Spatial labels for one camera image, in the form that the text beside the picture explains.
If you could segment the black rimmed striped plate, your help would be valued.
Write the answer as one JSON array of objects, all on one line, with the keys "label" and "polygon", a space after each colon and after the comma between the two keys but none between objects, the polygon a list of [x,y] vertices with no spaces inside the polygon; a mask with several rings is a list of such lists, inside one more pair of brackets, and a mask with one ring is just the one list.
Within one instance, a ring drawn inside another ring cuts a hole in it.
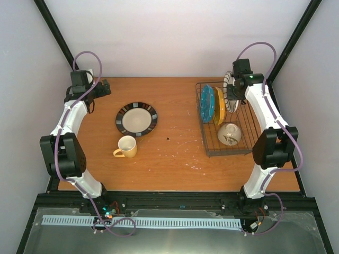
[{"label": "black rimmed striped plate", "polygon": [[157,121],[156,110],[144,102],[133,102],[123,106],[115,117],[118,131],[134,138],[149,134],[156,127]]}]

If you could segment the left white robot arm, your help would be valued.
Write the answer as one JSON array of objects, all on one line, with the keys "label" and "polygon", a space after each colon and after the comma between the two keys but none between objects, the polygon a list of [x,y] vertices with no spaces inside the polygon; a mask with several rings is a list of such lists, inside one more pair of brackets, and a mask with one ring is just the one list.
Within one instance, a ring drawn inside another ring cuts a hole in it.
[{"label": "left white robot arm", "polygon": [[93,70],[70,73],[72,85],[66,90],[64,110],[53,131],[40,138],[40,148],[48,174],[73,185],[99,213],[110,207],[110,199],[103,195],[102,183],[87,169],[85,153],[77,138],[83,118],[94,111],[96,98],[110,95],[110,85],[94,78]]}]

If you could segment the teal polka dot plate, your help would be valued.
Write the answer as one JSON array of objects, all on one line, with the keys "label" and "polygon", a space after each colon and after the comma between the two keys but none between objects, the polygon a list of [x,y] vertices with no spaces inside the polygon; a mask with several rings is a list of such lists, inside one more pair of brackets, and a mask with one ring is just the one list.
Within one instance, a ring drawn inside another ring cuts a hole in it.
[{"label": "teal polka dot plate", "polygon": [[200,114],[203,123],[208,123],[214,113],[215,107],[215,95],[213,88],[206,84],[201,92],[201,99],[200,99]]}]

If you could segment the white blue striped plate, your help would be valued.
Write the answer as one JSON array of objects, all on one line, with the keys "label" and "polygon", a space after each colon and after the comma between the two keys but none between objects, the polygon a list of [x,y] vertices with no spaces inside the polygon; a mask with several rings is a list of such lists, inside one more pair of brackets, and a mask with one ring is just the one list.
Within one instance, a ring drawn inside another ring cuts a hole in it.
[{"label": "white blue striped plate", "polygon": [[233,72],[227,71],[224,75],[223,93],[226,110],[229,113],[235,113],[239,104],[239,100],[236,100],[233,95],[232,86],[234,85],[234,81]]}]

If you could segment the yellow plate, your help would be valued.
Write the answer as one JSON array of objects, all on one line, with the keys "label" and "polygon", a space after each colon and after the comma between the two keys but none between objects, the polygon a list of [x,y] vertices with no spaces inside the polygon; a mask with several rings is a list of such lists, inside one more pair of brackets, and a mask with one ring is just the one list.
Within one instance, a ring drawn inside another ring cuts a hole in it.
[{"label": "yellow plate", "polygon": [[215,87],[213,90],[215,93],[215,113],[213,121],[215,125],[220,125],[224,121],[226,115],[224,94],[219,87]]}]

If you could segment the yellow mug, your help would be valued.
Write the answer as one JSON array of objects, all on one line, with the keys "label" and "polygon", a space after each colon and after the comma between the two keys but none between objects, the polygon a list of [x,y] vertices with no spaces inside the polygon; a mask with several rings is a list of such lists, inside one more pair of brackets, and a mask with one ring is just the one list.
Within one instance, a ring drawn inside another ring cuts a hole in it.
[{"label": "yellow mug", "polygon": [[136,153],[136,139],[130,135],[126,135],[119,139],[118,148],[113,152],[113,155],[117,158],[133,158]]}]

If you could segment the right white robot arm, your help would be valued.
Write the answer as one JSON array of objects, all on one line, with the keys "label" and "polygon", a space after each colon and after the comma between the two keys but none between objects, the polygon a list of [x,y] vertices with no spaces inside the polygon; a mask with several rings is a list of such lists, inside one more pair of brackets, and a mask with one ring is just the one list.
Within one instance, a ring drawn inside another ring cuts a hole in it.
[{"label": "right white robot arm", "polygon": [[254,168],[239,192],[239,211],[251,214],[262,207],[266,188],[275,173],[291,161],[299,133],[281,117],[263,74],[253,73],[249,59],[238,58],[233,62],[233,78],[234,82],[227,85],[227,99],[247,101],[261,129],[252,149]]}]

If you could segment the white ceramic bowl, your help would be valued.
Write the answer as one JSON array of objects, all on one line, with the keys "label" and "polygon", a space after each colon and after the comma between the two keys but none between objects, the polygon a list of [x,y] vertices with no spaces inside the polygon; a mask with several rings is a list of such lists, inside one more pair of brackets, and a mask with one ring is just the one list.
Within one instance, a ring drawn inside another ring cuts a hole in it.
[{"label": "white ceramic bowl", "polygon": [[222,144],[235,146],[241,140],[242,134],[239,126],[233,123],[227,123],[220,127],[217,137]]}]

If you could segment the black wire dish rack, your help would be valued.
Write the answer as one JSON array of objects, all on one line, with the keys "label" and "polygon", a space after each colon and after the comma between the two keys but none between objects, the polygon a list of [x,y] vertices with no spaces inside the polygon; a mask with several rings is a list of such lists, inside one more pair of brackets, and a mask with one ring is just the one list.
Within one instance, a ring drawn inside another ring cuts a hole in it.
[{"label": "black wire dish rack", "polygon": [[[201,118],[200,108],[203,87],[205,85],[210,85],[212,88],[218,87],[223,89],[223,83],[223,81],[207,81],[198,82],[195,85],[198,120],[202,134],[204,150],[208,157],[249,154],[252,152],[252,148],[258,140],[261,130],[254,110],[248,101],[240,101],[235,112],[226,112],[225,117],[220,125],[216,125],[214,120],[204,123]],[[233,146],[228,146],[221,143],[217,137],[219,129],[224,124],[228,123],[237,125],[241,133],[240,141]]]}]

